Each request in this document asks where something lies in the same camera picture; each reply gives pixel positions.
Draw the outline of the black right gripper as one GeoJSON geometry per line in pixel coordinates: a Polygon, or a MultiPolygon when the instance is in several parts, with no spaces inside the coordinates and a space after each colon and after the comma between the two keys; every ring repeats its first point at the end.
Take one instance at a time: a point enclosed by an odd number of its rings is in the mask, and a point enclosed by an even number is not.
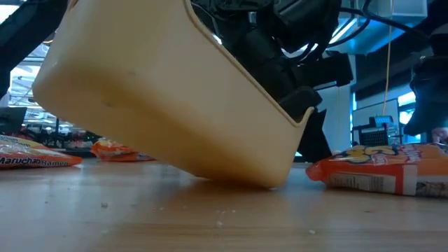
{"type": "Polygon", "coordinates": [[[342,0],[195,0],[201,22],[294,121],[322,102],[314,87],[354,79],[346,53],[323,55],[341,7],[342,0]]]}

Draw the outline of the lime chili shrimp noodle pack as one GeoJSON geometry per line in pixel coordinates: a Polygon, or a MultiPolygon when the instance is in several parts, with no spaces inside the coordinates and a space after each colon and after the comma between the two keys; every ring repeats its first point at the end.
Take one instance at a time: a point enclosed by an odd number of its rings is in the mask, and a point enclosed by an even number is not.
{"type": "Polygon", "coordinates": [[[354,146],[306,170],[331,188],[448,199],[448,145],[354,146]]]}

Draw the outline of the yellow plastic bin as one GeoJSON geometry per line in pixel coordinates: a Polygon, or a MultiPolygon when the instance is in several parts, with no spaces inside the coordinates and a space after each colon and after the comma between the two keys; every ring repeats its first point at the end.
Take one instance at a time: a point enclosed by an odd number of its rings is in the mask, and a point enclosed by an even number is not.
{"type": "Polygon", "coordinates": [[[291,118],[190,0],[63,0],[32,86],[48,112],[205,179],[275,188],[308,108],[291,118]]]}

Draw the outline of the black computer monitor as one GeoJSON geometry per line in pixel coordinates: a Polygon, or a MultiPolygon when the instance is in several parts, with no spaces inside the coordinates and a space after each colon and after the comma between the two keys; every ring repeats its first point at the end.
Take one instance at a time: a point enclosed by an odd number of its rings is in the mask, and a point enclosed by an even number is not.
{"type": "Polygon", "coordinates": [[[0,107],[0,134],[18,133],[26,111],[27,107],[0,107]]]}

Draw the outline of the orange chicken noodle pack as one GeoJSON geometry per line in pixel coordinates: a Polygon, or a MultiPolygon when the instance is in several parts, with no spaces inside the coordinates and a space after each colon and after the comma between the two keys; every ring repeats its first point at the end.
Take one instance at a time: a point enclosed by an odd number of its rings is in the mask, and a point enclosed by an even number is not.
{"type": "Polygon", "coordinates": [[[100,157],[113,157],[118,155],[125,155],[129,153],[134,153],[135,150],[117,143],[110,139],[99,139],[91,147],[91,152],[95,154],[98,158],[100,157]]]}
{"type": "Polygon", "coordinates": [[[100,155],[99,159],[107,162],[145,162],[154,161],[155,158],[143,154],[143,153],[107,153],[106,155],[100,155]]]}
{"type": "Polygon", "coordinates": [[[70,167],[81,162],[81,157],[61,153],[40,143],[14,136],[0,135],[0,170],[70,167]]]}

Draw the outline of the person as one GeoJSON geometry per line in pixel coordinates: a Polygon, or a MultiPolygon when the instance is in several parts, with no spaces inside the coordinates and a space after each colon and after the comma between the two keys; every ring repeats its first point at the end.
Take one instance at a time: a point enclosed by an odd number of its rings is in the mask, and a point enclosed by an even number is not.
{"type": "Polygon", "coordinates": [[[448,127],[437,127],[431,131],[432,142],[442,143],[448,139],[448,127]]]}

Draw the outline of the black perforated rack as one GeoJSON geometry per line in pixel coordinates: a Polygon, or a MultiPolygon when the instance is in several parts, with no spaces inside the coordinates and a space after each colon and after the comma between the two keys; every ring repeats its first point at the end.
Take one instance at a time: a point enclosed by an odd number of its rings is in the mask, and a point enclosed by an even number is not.
{"type": "Polygon", "coordinates": [[[366,125],[352,130],[352,146],[395,146],[401,144],[399,126],[390,115],[369,117],[366,125]]]}

